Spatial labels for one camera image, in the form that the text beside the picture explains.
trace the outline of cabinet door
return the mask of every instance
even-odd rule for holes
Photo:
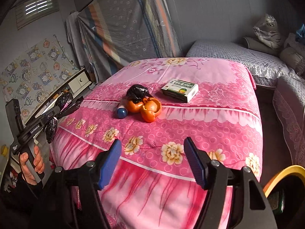
[[[69,86],[73,93],[77,92],[77,90],[79,90],[81,88],[81,85],[80,85],[79,81],[77,80],[77,78],[72,79],[69,82]]]
[[[88,79],[88,77],[87,77],[85,72],[80,73],[76,77],[76,79],[78,80],[78,82],[79,82],[81,87],[84,86],[89,81],[89,79]]]

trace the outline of wall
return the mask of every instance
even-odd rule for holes
[[[74,0],[79,11],[91,0]],[[237,41],[253,36],[253,25],[265,13],[273,15],[287,35],[301,21],[288,0],[167,0],[184,53],[196,39]]]
[[[58,0],[59,11],[42,17],[25,27],[17,30],[15,9],[11,9],[0,25],[0,71],[18,57],[21,52],[35,45],[46,37],[56,34],[57,38],[66,47],[68,53],[72,53],[67,42],[64,23],[70,11],[76,10],[74,0]],[[13,136],[7,121],[5,101],[0,94],[0,145],[10,145]]]

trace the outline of window blind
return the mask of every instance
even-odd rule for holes
[[[57,0],[27,0],[16,6],[17,29],[57,11],[59,11]]]

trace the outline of pink bedspread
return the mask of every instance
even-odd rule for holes
[[[190,103],[164,96],[171,78],[197,83]],[[132,84],[148,87],[163,104],[161,115],[145,123],[139,114],[116,119],[113,111]],[[80,167],[109,149],[114,139],[122,153],[100,198],[115,228],[193,228],[206,191],[195,183],[183,150],[191,136],[211,159],[261,175],[262,128],[255,84],[248,70],[223,59],[148,59],[131,63],[85,98],[62,119],[51,153],[56,165]],[[226,228],[231,188],[219,228]]]

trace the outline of small bottle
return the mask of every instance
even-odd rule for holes
[[[128,115],[128,111],[127,111],[126,107],[124,106],[124,99],[122,99],[116,109],[116,116],[119,119],[124,119],[127,115]]]

